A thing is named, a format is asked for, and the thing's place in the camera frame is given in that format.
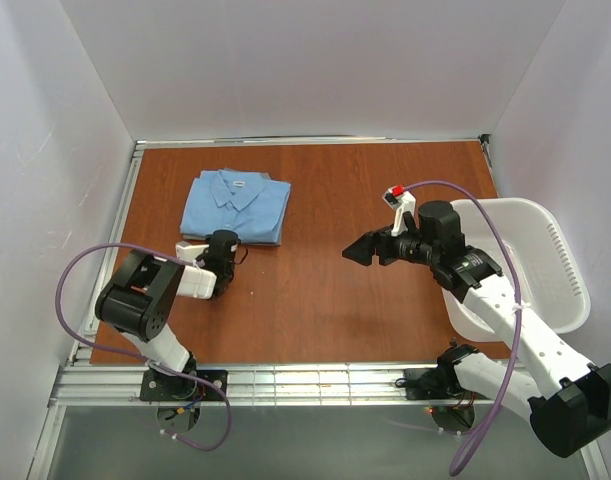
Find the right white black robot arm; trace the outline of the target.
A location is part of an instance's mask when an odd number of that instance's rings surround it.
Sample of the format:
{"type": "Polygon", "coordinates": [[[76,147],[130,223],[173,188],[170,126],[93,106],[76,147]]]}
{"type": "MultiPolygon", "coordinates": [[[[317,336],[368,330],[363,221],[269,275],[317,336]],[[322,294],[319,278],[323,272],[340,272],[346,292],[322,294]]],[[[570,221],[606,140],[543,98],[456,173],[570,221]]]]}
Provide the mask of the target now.
{"type": "Polygon", "coordinates": [[[487,252],[470,246],[450,202],[417,204],[409,193],[387,193],[391,225],[363,234],[344,258],[369,266],[402,260],[429,268],[437,284],[476,314],[516,351],[525,373],[504,373],[471,345],[452,346],[437,359],[437,386],[453,395],[502,394],[503,407],[531,426],[554,455],[566,458],[611,430],[611,364],[598,366],[564,342],[526,303],[517,281],[487,252]]]}

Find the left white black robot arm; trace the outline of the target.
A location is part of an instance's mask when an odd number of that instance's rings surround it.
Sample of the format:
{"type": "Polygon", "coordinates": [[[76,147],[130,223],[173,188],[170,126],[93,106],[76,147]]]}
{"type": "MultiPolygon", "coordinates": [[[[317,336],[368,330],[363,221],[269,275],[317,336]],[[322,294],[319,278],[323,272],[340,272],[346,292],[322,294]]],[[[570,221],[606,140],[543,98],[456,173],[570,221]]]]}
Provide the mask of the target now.
{"type": "Polygon", "coordinates": [[[202,245],[180,242],[175,259],[133,248],[101,291],[95,316],[129,340],[165,376],[187,374],[195,358],[168,325],[177,297],[215,300],[234,279],[240,239],[217,230],[202,245]]]}

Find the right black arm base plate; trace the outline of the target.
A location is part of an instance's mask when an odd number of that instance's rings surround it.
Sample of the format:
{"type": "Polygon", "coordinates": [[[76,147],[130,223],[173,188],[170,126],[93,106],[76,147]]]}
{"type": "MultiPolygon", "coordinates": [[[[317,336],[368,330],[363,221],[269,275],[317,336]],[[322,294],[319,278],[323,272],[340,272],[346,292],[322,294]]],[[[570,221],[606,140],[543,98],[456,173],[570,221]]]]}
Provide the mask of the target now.
{"type": "Polygon", "coordinates": [[[403,389],[407,400],[470,399],[471,391],[464,387],[456,373],[447,368],[408,368],[394,381],[403,389]]]}

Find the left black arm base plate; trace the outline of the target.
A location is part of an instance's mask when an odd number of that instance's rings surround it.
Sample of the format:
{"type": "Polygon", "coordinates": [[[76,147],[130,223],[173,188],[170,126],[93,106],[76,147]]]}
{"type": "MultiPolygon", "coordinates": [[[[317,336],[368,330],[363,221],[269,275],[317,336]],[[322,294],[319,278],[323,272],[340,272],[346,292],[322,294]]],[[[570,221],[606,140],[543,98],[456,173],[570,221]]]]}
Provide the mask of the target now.
{"type": "MultiPolygon", "coordinates": [[[[227,391],[227,370],[198,370],[195,375],[217,385],[223,392],[227,391]]],[[[142,377],[139,399],[144,402],[191,402],[197,399],[220,401],[221,397],[201,383],[148,369],[142,377]]]]}

